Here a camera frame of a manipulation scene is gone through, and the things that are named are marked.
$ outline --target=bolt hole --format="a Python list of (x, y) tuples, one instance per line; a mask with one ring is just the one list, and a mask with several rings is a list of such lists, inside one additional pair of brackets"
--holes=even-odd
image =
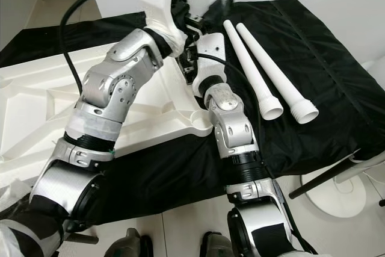
[(106, 80), (102, 79), (102, 81), (99, 84), (99, 90), (101, 90), (103, 88), (105, 82), (106, 82)]
[(89, 80), (90, 80), (90, 75), (87, 75), (84, 79), (84, 84), (87, 84)]

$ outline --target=wrinkled black fabric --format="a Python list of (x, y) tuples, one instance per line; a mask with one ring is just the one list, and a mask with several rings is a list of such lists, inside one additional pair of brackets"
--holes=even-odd
[[(143, 14), (69, 25), (70, 50), (117, 42), (136, 27)], [(256, 62), (272, 93), (284, 107), (277, 120), (261, 121), (262, 157), (276, 176), (300, 175), (335, 163), (361, 149), (358, 159), (385, 150), (385, 92), (359, 65), (327, 27), (297, 0), (235, 3), (228, 17), (243, 22), (319, 116), (299, 125), (277, 89)], [(226, 57), (241, 69), (222, 27)], [(1, 52), (0, 66), (59, 54), (57, 27), (26, 29)], [(228, 83), (245, 102), (253, 126), (257, 112), (244, 84), (229, 68)], [(99, 223), (156, 214), (180, 205), (224, 193), (218, 177), (221, 167), (217, 145), (206, 138), (186, 135), (117, 158), (107, 172), (113, 190)]]

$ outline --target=white bracket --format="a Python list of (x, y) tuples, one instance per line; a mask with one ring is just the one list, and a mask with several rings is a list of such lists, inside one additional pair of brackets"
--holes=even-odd
[(171, 15), (171, 0), (142, 0), (148, 28), (165, 38), (173, 53), (178, 57), (184, 50), (187, 36), (179, 30)]
[[(199, 54), (209, 54), (214, 57), (218, 57), (221, 60), (226, 60), (226, 54), (224, 51), (224, 37), (222, 33), (212, 33), (201, 36), (197, 41), (197, 50)], [(192, 82), (192, 90), (194, 96), (202, 98), (199, 93), (199, 85), (207, 77), (212, 75), (218, 75), (223, 79), (223, 82), (227, 81), (226, 74), (224, 73), (224, 65), (207, 58), (198, 58), (198, 73)]]

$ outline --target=white round base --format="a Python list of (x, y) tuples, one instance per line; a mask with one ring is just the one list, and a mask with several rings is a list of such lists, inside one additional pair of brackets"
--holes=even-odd
[[(301, 183), (306, 184), (324, 173), (321, 169), (301, 176)], [(330, 179), (306, 193), (310, 201), (321, 211), (339, 218), (350, 218), (362, 212), (366, 203), (366, 191), (360, 177), (337, 184)]]

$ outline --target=white plastic tray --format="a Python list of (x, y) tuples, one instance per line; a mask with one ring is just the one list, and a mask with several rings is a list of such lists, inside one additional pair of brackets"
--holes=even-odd
[[(81, 77), (113, 45), (71, 53)], [(0, 188), (39, 175), (64, 134), (78, 91), (63, 55), (0, 69)], [(174, 58), (139, 91), (116, 142), (116, 157), (187, 134), (204, 137), (212, 125)]]

